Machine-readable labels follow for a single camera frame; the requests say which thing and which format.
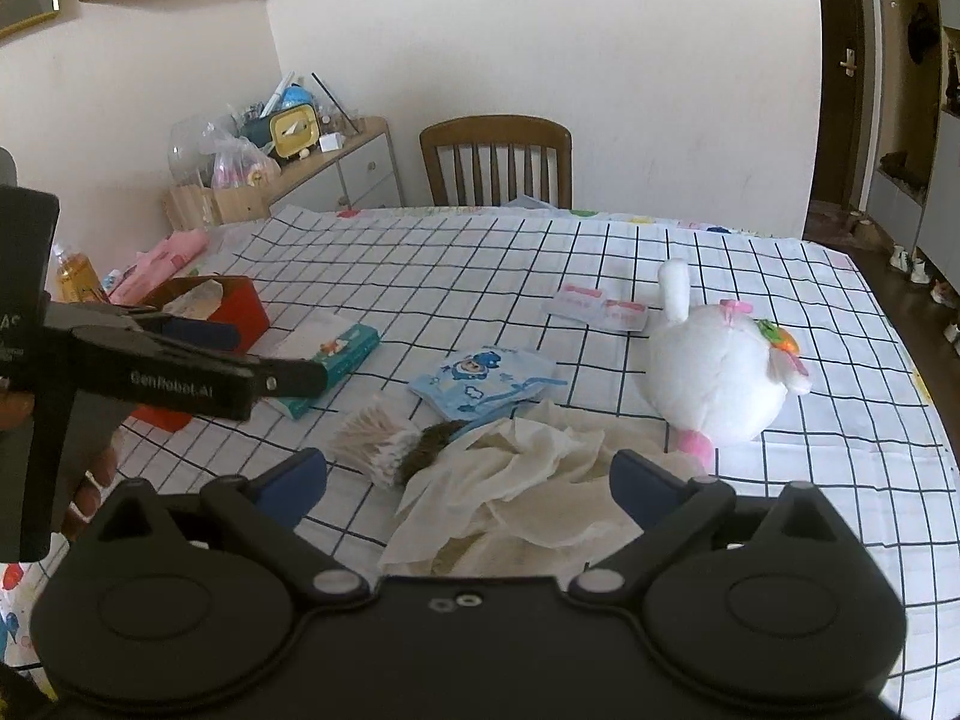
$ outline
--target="plush toy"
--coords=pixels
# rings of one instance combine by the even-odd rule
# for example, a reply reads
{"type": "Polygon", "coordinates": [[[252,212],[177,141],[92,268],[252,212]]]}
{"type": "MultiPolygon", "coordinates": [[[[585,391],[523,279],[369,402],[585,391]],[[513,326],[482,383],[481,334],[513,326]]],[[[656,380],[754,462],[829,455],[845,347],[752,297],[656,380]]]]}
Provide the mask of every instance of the plush toy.
{"type": "Polygon", "coordinates": [[[810,392],[800,349],[739,300],[690,308],[689,266],[659,271],[664,318],[648,344],[647,398],[680,431],[678,449],[713,468],[714,446],[748,442],[776,419],[787,394],[810,392]]]}

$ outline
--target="finger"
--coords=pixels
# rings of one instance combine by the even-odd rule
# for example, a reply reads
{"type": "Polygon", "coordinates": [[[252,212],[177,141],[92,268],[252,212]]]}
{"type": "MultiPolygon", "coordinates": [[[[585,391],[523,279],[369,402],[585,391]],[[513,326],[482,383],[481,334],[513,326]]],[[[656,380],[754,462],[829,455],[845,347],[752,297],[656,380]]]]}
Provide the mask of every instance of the finger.
{"type": "Polygon", "coordinates": [[[34,410],[34,396],[30,392],[2,392],[0,394],[0,431],[19,426],[34,410]]]}
{"type": "Polygon", "coordinates": [[[86,520],[73,511],[73,509],[66,509],[66,517],[64,517],[64,526],[61,527],[61,533],[66,536],[69,541],[76,541],[80,538],[80,534],[83,533],[83,528],[86,527],[86,520]]]}
{"type": "Polygon", "coordinates": [[[100,491],[97,489],[97,485],[94,485],[88,479],[80,482],[80,488],[73,496],[73,502],[84,517],[93,517],[100,507],[100,491]]]}
{"type": "Polygon", "coordinates": [[[90,473],[102,488],[108,488],[113,484],[113,477],[117,475],[117,453],[112,446],[97,456],[93,466],[90,467],[90,473]]]}

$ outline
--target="door frame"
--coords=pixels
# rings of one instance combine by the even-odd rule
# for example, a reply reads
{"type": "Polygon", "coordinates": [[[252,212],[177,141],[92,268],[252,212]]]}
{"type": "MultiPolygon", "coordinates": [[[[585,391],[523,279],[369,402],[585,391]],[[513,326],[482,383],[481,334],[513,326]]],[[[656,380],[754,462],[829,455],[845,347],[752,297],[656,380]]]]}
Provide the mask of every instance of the door frame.
{"type": "Polygon", "coordinates": [[[870,184],[877,169],[880,147],[880,111],[883,95],[883,23],[880,0],[863,0],[864,53],[859,62],[863,73],[863,104],[860,113],[860,137],[853,168],[853,189],[848,207],[867,209],[870,184]]]}

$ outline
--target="blue and white package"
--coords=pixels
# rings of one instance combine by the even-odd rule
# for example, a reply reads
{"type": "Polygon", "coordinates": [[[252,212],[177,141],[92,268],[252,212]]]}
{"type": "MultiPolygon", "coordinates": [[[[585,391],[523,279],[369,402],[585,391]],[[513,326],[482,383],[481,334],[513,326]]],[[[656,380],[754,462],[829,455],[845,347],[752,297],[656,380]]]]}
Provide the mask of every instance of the blue and white package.
{"type": "Polygon", "coordinates": [[[529,400],[546,386],[565,385],[554,378],[556,367],[536,352],[484,346],[476,352],[455,352],[436,372],[411,381],[410,389],[445,419],[473,421],[529,400]]]}

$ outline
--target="crumpled cloth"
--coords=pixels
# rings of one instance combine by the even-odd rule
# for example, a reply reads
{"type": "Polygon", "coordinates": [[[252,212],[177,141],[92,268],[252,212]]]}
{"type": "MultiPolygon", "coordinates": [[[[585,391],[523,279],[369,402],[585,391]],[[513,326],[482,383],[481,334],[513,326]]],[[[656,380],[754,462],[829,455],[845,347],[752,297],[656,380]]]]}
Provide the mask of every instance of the crumpled cloth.
{"type": "Polygon", "coordinates": [[[633,449],[686,481],[702,473],[635,424],[550,402],[446,447],[407,485],[380,559],[401,576],[555,576],[561,586],[640,536],[613,501],[611,461],[633,449]]]}

